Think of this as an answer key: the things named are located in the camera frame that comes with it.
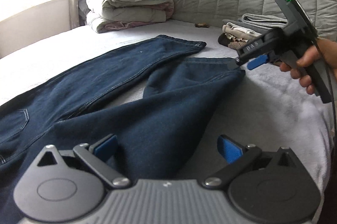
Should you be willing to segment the person's right hand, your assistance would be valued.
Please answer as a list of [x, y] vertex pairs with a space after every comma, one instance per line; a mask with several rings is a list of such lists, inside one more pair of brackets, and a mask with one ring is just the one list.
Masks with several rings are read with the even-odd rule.
[[[329, 68], [332, 70], [334, 77], [336, 78], [336, 68], [337, 68], [337, 43], [335, 41], [331, 41], [328, 39], [319, 38], [316, 40], [317, 45], [322, 53], [320, 55], [318, 49], [312, 45], [304, 55], [296, 61], [296, 65], [298, 68], [305, 68], [309, 65], [314, 64], [318, 61], [321, 57], [326, 61]], [[291, 68], [286, 63], [281, 63], [280, 70], [282, 72], [290, 72], [290, 75], [293, 79], [299, 80], [299, 84], [301, 87], [306, 89], [306, 92], [309, 95], [313, 95], [315, 91], [315, 86], [312, 83], [312, 79], [308, 75], [302, 75], [300, 71], [296, 68]]]

